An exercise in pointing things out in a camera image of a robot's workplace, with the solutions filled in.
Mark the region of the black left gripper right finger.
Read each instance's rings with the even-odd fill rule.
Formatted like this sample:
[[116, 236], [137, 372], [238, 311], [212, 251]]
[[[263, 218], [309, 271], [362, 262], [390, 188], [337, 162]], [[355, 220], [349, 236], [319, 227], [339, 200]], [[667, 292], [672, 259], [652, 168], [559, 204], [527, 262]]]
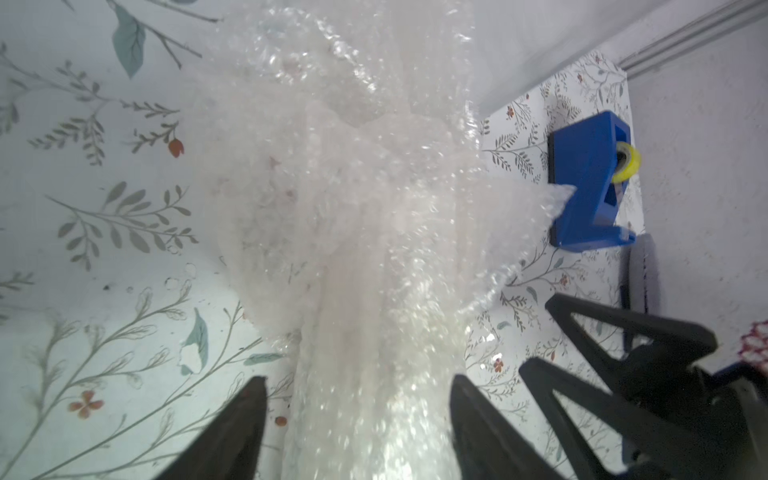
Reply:
[[450, 390], [453, 446], [463, 479], [545, 480], [561, 476], [465, 375]]

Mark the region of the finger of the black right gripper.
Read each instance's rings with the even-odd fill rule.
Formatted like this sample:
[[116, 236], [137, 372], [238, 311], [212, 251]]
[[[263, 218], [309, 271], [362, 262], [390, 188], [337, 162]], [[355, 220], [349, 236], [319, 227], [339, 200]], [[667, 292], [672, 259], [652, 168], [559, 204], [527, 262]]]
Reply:
[[[714, 333], [695, 323], [553, 295], [545, 304], [552, 319], [609, 389], [621, 396], [645, 396], [688, 375], [691, 365], [718, 348]], [[617, 328], [624, 353], [613, 357], [577, 318]]]
[[[720, 452], [704, 439], [594, 387], [539, 358], [520, 376], [546, 416], [579, 479], [718, 479]], [[556, 395], [560, 393], [629, 439], [648, 460], [620, 474], [606, 470]]]

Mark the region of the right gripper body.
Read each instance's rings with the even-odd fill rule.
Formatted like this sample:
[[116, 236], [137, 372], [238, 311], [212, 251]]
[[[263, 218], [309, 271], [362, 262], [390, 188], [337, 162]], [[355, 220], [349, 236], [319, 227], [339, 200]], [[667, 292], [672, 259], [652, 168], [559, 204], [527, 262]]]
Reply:
[[651, 341], [617, 362], [618, 395], [648, 413], [652, 437], [622, 437], [624, 479], [764, 479], [767, 378], [735, 363], [695, 366], [713, 341]]

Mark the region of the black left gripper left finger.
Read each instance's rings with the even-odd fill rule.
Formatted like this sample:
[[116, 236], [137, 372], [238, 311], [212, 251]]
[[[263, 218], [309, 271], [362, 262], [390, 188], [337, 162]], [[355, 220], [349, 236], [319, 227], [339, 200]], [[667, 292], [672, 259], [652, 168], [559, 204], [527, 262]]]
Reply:
[[256, 376], [158, 479], [254, 479], [266, 418], [266, 379]]

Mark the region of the clear bubble wrap sheet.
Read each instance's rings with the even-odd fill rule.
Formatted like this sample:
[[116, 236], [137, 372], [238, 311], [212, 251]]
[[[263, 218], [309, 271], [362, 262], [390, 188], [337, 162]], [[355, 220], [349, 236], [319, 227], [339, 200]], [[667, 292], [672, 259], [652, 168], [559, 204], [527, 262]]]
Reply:
[[457, 479], [472, 321], [573, 191], [490, 174], [467, 1], [235, 1], [189, 70], [233, 285], [296, 361], [287, 479]]

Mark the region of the clear glass vase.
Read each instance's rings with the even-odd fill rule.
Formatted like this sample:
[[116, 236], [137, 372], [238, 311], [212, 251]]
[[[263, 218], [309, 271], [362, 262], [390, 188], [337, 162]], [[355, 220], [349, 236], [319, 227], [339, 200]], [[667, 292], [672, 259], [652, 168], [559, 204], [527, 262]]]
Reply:
[[473, 102], [479, 114], [495, 112], [662, 4], [474, 1]]

